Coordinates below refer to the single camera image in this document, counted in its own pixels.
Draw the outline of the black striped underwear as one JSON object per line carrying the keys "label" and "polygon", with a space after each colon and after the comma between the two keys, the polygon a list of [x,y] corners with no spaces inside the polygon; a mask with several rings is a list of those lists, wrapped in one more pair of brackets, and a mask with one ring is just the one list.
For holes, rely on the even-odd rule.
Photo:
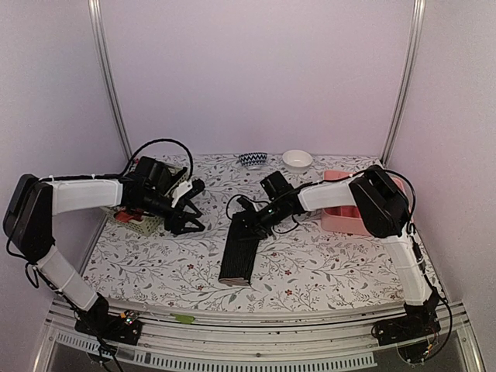
{"label": "black striped underwear", "polygon": [[235,231],[231,220],[218,278],[220,284],[230,287],[251,285],[259,242],[259,236]]}

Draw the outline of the red cloth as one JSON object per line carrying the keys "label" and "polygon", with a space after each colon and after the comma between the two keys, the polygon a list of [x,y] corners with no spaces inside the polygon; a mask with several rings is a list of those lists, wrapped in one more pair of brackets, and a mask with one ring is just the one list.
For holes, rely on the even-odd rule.
{"label": "red cloth", "polygon": [[119,211],[119,212],[115,213],[114,218],[116,221],[122,222],[122,223],[129,223],[131,221],[135,221],[135,215],[129,214],[129,213],[124,212],[124,211]]}

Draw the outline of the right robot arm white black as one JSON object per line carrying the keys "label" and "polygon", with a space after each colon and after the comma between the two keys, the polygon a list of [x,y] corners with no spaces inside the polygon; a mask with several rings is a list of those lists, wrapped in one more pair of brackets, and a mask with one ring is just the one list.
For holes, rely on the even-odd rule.
{"label": "right robot arm white black", "polygon": [[436,308],[442,299],[425,273],[425,258],[415,241],[412,207],[391,177],[391,171],[373,165],[337,180],[293,187],[280,171],[275,171],[260,182],[268,204],[259,211],[244,208],[232,216],[226,248],[241,253],[256,250],[258,243],[290,216],[355,206],[366,230],[382,240],[392,260],[405,294],[406,316],[401,331],[408,338],[416,338],[436,320]]}

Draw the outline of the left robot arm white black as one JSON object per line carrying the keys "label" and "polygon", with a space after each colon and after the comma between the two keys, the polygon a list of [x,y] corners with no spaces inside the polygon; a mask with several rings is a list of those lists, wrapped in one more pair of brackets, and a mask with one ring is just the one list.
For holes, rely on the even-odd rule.
{"label": "left robot arm white black", "polygon": [[93,208],[124,208],[163,219],[175,236],[204,230],[201,212],[192,199],[205,184],[193,177],[194,163],[172,172],[166,163],[133,154],[118,174],[38,178],[24,174],[18,181],[3,220],[7,246],[76,311],[98,336],[109,336],[115,320],[107,300],[89,286],[63,254],[53,237],[53,217]]}

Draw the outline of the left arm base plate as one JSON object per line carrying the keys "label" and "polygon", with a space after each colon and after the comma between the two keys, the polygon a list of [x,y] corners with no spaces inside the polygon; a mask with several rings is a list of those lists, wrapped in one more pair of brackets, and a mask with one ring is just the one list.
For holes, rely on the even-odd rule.
{"label": "left arm base plate", "polygon": [[105,341],[113,341],[136,346],[139,342],[143,323],[140,320],[127,321],[120,315],[84,312],[76,321],[75,330],[89,336],[98,336]]}

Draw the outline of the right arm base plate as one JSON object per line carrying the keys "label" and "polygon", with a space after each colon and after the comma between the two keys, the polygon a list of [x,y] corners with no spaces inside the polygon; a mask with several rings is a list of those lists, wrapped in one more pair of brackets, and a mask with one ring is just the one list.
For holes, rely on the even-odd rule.
{"label": "right arm base plate", "polygon": [[423,322],[419,317],[404,315],[375,322],[370,333],[380,346],[386,346],[434,335],[440,330],[436,319]]}

